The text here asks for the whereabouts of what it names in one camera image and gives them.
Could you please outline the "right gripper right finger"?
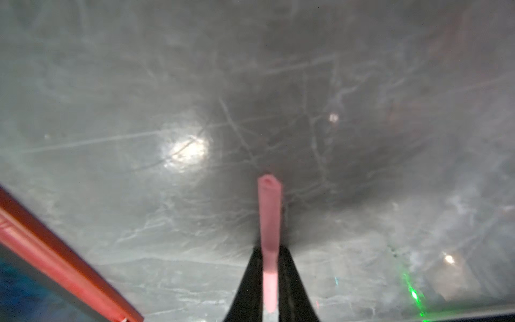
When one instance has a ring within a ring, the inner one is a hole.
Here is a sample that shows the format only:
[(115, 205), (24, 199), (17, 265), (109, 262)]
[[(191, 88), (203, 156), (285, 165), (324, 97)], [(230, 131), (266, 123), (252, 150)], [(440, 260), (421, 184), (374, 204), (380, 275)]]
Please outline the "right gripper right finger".
[(289, 249), (278, 256), (279, 322), (320, 322), (304, 288)]

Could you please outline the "pink stylus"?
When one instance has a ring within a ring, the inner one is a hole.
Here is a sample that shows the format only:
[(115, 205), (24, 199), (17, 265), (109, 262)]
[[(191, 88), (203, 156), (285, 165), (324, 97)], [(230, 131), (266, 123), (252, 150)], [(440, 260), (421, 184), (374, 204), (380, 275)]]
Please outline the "pink stylus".
[(257, 180), (260, 244), (263, 258), (263, 301), (268, 313), (278, 305), (278, 255), (280, 249), (282, 184), (265, 174)]

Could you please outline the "red writing tablet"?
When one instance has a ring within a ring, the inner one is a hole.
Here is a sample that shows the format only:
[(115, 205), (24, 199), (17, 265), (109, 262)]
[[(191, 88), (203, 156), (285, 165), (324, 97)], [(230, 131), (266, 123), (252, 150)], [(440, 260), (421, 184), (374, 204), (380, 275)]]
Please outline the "red writing tablet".
[(144, 320), (100, 274), (5, 189), (1, 189), (1, 244), (107, 320)]

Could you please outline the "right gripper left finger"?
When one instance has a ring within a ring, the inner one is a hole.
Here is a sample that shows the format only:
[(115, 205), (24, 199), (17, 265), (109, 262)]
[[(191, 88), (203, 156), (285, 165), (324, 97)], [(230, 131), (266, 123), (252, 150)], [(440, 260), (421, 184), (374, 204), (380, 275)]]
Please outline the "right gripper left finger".
[(259, 247), (253, 249), (247, 268), (224, 322), (262, 322), (263, 257)]

